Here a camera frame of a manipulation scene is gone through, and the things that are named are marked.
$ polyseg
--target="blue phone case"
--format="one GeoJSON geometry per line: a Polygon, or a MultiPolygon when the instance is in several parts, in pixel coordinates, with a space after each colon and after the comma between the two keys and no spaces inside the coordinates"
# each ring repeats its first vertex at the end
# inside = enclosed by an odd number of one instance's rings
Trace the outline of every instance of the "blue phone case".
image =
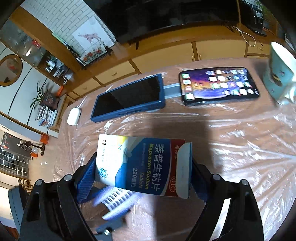
{"type": "Polygon", "coordinates": [[[164,88],[163,88],[163,79],[161,77],[161,74],[156,74],[156,75],[153,75],[153,76],[149,76],[149,77],[146,77],[146,78],[131,82],[131,83],[126,84],[124,86],[120,86],[120,87],[117,87],[115,89],[112,89],[112,90],[110,90],[108,92],[104,92],[104,93],[97,96],[93,111],[91,113],[91,121],[100,122],[100,121],[105,121],[105,120],[109,120],[109,119],[112,119],[112,118],[121,117],[123,115],[128,115],[128,114],[141,112],[141,111],[147,111],[147,110],[161,109],[161,108],[165,107],[165,92],[164,92],[164,88]],[[159,83],[159,87],[160,87],[159,100],[158,101],[152,101],[152,102],[149,102],[149,103],[146,103],[146,104],[135,105],[135,106],[132,106],[132,107],[129,107],[129,108],[113,111],[113,112],[110,112],[110,113],[107,113],[107,114],[103,114],[103,115],[99,115],[99,116],[93,116],[99,96],[104,95],[104,94],[106,94],[108,92],[112,92],[113,90],[123,88],[123,87],[125,87],[127,85],[132,85],[132,84],[134,84],[136,82],[152,78],[152,77],[157,77],[157,79],[158,79],[158,83],[159,83]]]}

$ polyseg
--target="window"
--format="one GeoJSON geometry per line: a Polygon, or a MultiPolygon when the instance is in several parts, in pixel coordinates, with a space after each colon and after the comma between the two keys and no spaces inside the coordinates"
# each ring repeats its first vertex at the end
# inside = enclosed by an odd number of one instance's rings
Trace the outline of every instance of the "window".
{"type": "Polygon", "coordinates": [[[0,169],[28,178],[29,159],[0,150],[0,169]]]}

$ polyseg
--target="round mirror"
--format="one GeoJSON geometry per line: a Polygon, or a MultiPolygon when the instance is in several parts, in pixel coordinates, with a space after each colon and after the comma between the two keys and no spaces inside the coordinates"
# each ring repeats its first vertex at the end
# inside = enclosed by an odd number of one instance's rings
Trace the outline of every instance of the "round mirror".
{"type": "Polygon", "coordinates": [[[0,61],[0,86],[9,86],[17,81],[22,73],[22,60],[15,54],[5,56],[0,61]]]}

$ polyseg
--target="cabinet drawer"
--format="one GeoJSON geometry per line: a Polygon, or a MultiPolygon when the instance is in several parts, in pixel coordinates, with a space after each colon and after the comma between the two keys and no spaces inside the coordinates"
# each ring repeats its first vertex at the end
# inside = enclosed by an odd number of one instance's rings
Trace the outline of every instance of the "cabinet drawer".
{"type": "Polygon", "coordinates": [[[254,47],[249,46],[248,53],[270,55],[270,45],[269,44],[262,44],[262,45],[259,41],[256,41],[256,45],[254,47]]]}
{"type": "Polygon", "coordinates": [[[267,57],[263,57],[263,56],[247,56],[247,58],[262,58],[262,59],[268,59],[267,57]]]}
{"type": "Polygon", "coordinates": [[[191,43],[156,50],[133,59],[141,73],[194,61],[191,43]]]}
{"type": "Polygon", "coordinates": [[[120,78],[124,75],[135,72],[135,69],[131,66],[131,64],[126,61],[122,64],[119,64],[107,71],[99,74],[96,78],[101,81],[103,84],[106,84],[114,79],[120,78]]]}
{"type": "Polygon", "coordinates": [[[83,83],[82,85],[75,88],[73,91],[81,96],[95,88],[98,88],[99,86],[100,84],[97,81],[95,81],[93,78],[91,78],[85,83],[83,83]]]}
{"type": "Polygon", "coordinates": [[[207,40],[196,42],[200,60],[217,58],[243,58],[246,42],[243,40],[207,40]]]}
{"type": "Polygon", "coordinates": [[[73,99],[76,99],[76,98],[79,97],[78,95],[74,94],[73,92],[69,92],[69,93],[67,93],[67,95],[70,96],[73,99]]]}

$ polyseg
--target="white cable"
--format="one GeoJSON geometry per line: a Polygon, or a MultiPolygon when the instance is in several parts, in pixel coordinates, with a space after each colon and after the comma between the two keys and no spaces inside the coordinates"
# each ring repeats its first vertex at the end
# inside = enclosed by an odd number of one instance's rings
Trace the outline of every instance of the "white cable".
{"type": "Polygon", "coordinates": [[[250,35],[250,34],[244,32],[244,31],[240,30],[240,29],[239,29],[238,27],[236,27],[236,26],[233,26],[233,25],[232,25],[232,27],[233,27],[234,29],[236,29],[238,32],[241,33],[242,37],[244,38],[244,40],[246,41],[246,43],[247,43],[249,46],[254,47],[254,46],[256,45],[256,39],[255,39],[252,35],[250,35]],[[247,40],[245,39],[245,37],[244,37],[244,34],[247,34],[247,35],[251,36],[251,37],[254,39],[254,42],[255,42],[254,45],[251,45],[251,44],[248,43],[248,41],[247,41],[247,40]]]}
{"type": "Polygon", "coordinates": [[[83,101],[80,103],[80,105],[77,106],[77,108],[80,108],[80,107],[82,106],[82,104],[83,104],[83,102],[85,101],[85,99],[86,99],[86,96],[84,97],[84,99],[83,99],[83,101]]]}

